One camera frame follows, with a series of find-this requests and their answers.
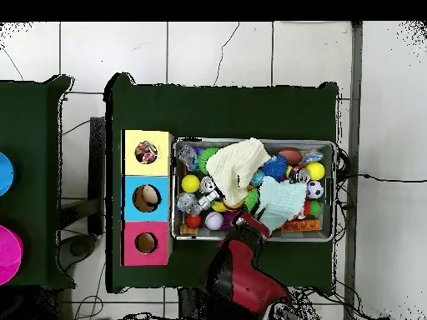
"table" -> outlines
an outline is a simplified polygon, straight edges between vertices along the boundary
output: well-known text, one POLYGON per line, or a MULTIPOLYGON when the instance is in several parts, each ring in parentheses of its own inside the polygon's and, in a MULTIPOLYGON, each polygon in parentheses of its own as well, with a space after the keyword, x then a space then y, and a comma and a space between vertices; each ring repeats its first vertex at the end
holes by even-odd
POLYGON ((70 288, 73 280, 57 265, 58 104, 71 78, 0 82, 0 151, 13 162, 15 185, 0 197, 0 224, 23 240, 17 275, 8 285, 70 288))
MULTIPOLYGON (((107 266, 109 292, 123 287, 197 287, 217 252, 209 241, 175 241, 165 267, 121 267, 120 133, 169 131, 175 137, 336 140, 338 87, 181 87, 135 85, 117 73, 104 92, 107 160, 107 266)), ((332 242, 266 243, 259 269, 287 286, 332 289, 332 242)))

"light green cloth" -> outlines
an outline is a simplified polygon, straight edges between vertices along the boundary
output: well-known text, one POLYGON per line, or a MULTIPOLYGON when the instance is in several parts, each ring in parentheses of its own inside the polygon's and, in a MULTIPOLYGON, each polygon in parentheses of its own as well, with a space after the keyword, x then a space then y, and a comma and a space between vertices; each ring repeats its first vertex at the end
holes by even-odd
POLYGON ((273 177, 264 177, 259 188, 259 208, 255 217, 264 210, 259 221, 272 232, 301 211, 306 192, 305 183, 290 184, 289 180, 277 182, 273 177))

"cloth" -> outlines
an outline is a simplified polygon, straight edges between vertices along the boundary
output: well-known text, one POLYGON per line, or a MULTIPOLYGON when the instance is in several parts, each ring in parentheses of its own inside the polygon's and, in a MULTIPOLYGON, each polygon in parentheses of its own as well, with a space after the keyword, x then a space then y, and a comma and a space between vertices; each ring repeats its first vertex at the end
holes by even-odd
POLYGON ((264 210, 259 221, 272 232, 301 211, 306 192, 307 185, 302 182, 277 182, 273 177, 266 176, 259 188, 259 207, 255 217, 258 218, 264 210))
POLYGON ((240 203, 252 176, 270 159, 262 142, 250 138, 218 150, 206 162, 206 169, 229 206, 240 203))

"pink bowl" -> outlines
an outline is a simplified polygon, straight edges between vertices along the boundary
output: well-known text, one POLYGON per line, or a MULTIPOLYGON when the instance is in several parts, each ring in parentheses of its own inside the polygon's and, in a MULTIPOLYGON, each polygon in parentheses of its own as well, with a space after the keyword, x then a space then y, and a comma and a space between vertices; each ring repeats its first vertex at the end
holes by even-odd
POLYGON ((0 226, 0 285, 18 272, 23 257, 23 242, 15 232, 0 226))

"red ball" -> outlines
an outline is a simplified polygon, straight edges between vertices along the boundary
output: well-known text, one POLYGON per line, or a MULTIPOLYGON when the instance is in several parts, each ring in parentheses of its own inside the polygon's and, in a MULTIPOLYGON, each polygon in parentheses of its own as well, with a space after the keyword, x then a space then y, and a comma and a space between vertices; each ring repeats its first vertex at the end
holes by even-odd
POLYGON ((189 226, 190 228, 198 228, 198 226, 200 226, 200 223, 202 223, 202 218, 200 217, 200 215, 187 215, 187 226, 189 226))

